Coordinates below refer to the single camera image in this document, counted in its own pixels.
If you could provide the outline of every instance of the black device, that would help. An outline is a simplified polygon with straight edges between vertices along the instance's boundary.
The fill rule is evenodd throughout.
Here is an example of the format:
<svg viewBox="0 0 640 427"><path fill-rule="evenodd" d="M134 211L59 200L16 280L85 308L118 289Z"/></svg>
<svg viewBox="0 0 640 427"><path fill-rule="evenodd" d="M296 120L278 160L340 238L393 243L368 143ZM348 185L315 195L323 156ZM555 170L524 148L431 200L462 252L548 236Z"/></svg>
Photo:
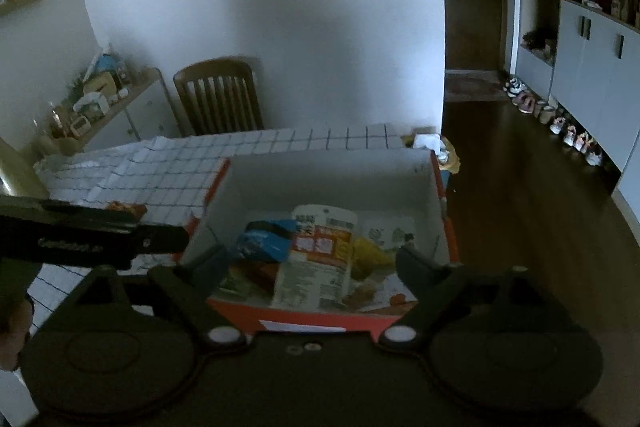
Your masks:
<svg viewBox="0 0 640 427"><path fill-rule="evenodd" d="M32 233L12 240L14 259L122 265L154 244L186 245L179 227L124 212L15 201L0 205L5 232ZM25 208L38 210L32 221ZM72 259L42 234L104 249ZM97 266L22 352L40 410L31 426L596 425L577 403L600 379L600 349L527 271L478 277L409 246L396 265L418 305L377 343L369 332L249 338L193 288L196 266L126 277Z"/></svg>

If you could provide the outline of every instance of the doormat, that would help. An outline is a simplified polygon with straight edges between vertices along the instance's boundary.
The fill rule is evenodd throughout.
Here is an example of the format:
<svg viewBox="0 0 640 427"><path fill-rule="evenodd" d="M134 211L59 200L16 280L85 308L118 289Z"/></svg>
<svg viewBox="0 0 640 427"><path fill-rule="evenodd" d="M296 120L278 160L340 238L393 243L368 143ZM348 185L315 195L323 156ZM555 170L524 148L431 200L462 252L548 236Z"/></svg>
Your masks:
<svg viewBox="0 0 640 427"><path fill-rule="evenodd" d="M445 102L504 102L508 97L498 78L475 78L462 74L444 77Z"/></svg>

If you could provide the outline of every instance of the cardboard box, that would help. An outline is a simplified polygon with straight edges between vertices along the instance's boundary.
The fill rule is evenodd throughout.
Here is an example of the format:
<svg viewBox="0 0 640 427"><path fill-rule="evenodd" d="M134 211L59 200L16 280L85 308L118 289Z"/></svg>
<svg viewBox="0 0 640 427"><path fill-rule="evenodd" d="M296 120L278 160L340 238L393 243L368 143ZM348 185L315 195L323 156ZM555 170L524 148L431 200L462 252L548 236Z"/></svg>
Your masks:
<svg viewBox="0 0 640 427"><path fill-rule="evenodd" d="M286 219L299 204L319 203L352 210L362 223L374 217L410 216L415 243L437 261L451 259L439 171L428 150L334 150L236 156L220 171L183 263L220 242L232 247L250 221ZM394 315L301 313L269 308L270 301L237 303L209 299L220 314L247 333L264 329L369 330L379 333Z"/></svg>

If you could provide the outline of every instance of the bottle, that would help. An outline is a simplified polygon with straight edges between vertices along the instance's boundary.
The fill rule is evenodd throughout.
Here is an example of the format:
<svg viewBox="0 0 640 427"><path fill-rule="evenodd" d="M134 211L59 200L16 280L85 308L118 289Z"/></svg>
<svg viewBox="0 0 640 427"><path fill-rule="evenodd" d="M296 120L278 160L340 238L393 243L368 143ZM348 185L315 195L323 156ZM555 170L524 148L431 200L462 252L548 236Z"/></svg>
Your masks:
<svg viewBox="0 0 640 427"><path fill-rule="evenodd" d="M49 199L47 187L27 161L0 138L0 191L8 196Z"/></svg>

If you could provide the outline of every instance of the wall shelf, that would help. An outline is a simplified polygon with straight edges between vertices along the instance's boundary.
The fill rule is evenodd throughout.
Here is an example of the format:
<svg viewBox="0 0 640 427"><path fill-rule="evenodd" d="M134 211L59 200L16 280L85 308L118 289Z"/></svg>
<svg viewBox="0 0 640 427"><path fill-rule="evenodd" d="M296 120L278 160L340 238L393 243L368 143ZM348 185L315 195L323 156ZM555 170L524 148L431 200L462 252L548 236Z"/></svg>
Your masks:
<svg viewBox="0 0 640 427"><path fill-rule="evenodd" d="M5 4L0 4L0 17L3 17L13 11L19 10L24 6L38 2L39 0L17 0L10 1Z"/></svg>

